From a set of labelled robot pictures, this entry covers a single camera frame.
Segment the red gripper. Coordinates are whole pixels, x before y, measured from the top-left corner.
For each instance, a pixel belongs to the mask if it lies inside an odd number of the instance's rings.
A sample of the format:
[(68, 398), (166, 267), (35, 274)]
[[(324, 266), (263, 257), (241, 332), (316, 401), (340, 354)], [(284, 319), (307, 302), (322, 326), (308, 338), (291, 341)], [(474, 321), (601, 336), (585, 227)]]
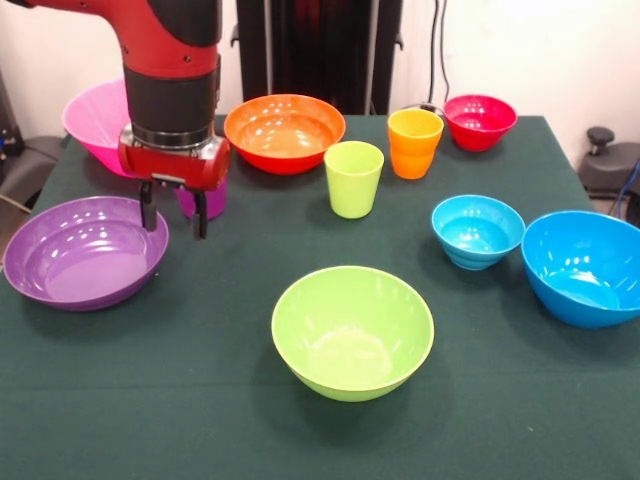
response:
[(141, 223), (147, 231), (157, 229), (157, 207), (153, 201), (153, 185), (146, 181), (158, 181), (194, 190), (193, 235), (196, 240), (207, 237), (204, 191), (216, 190), (226, 178), (231, 160), (227, 139), (213, 136), (188, 148), (162, 149), (140, 142), (134, 136), (132, 125), (127, 124), (120, 133), (118, 152), (124, 172), (144, 181), (140, 185), (139, 205)]

